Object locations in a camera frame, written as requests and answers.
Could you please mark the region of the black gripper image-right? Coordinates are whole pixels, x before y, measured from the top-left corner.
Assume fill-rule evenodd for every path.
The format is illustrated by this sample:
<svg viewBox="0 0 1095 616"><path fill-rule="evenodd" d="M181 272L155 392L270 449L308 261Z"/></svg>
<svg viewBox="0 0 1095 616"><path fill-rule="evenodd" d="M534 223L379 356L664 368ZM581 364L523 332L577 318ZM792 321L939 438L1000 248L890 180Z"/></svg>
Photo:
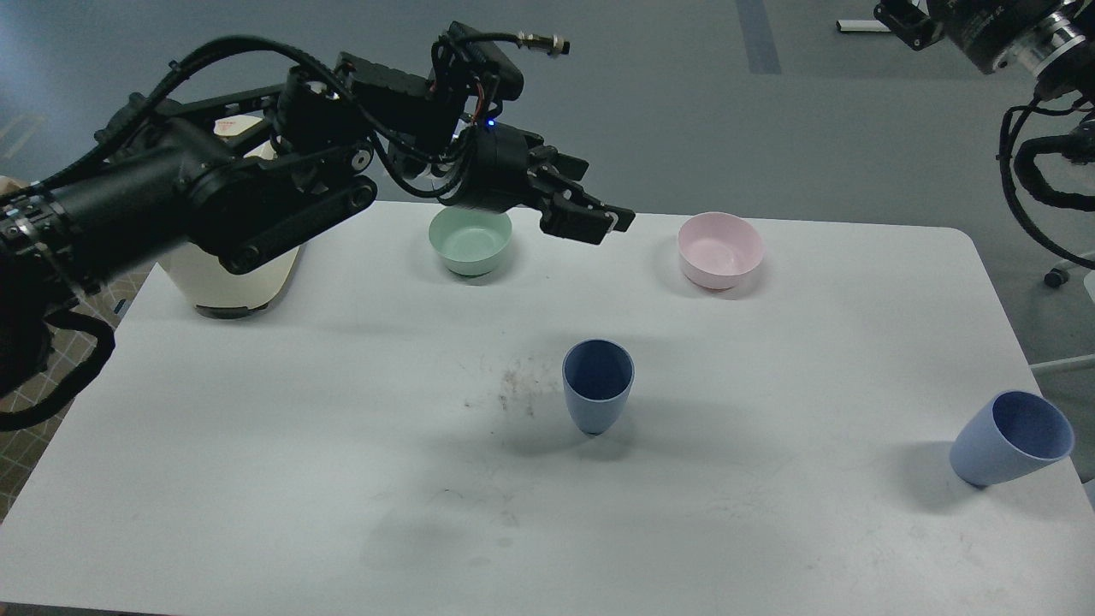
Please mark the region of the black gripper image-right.
<svg viewBox="0 0 1095 616"><path fill-rule="evenodd" d="M914 51L948 39L982 74L1012 65L1044 69L1038 25L1060 1L879 1L873 16Z"/></svg>

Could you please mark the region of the black robot arm image-left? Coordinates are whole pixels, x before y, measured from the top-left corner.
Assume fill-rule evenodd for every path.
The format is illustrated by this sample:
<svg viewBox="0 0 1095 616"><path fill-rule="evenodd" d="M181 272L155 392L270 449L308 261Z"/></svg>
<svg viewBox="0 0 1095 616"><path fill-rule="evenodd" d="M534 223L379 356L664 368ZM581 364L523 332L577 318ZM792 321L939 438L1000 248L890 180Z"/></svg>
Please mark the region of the black robot arm image-left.
<svg viewBox="0 0 1095 616"><path fill-rule="evenodd" d="M333 67L268 38L217 38L134 93L95 146L48 178L3 195L3 394L46 370L51 332L92 351L4 432L44 425L97 377L115 348L104 319L77 312L122 274L189 242L228 274L251 274L364 213L382 164L403 191L445 206L541 216L544 234L599 245L627 208L583 190L589 164L498 121L525 77L502 45L556 58L570 42L453 22L426 77L341 53Z"/></svg>

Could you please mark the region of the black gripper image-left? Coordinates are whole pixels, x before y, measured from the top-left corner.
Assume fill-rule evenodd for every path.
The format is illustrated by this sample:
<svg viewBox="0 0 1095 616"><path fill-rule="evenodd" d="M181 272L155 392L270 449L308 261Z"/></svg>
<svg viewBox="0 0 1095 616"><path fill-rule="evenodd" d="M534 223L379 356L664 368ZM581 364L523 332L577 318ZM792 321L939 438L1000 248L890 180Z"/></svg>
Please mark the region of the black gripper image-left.
<svg viewBox="0 0 1095 616"><path fill-rule="evenodd" d="M460 181L441 204L488 213L533 208L544 234L598 246L607 234L625 233L636 214L583 191L578 181L588 168L588 161L545 144L540 135L505 124L476 127Z"/></svg>

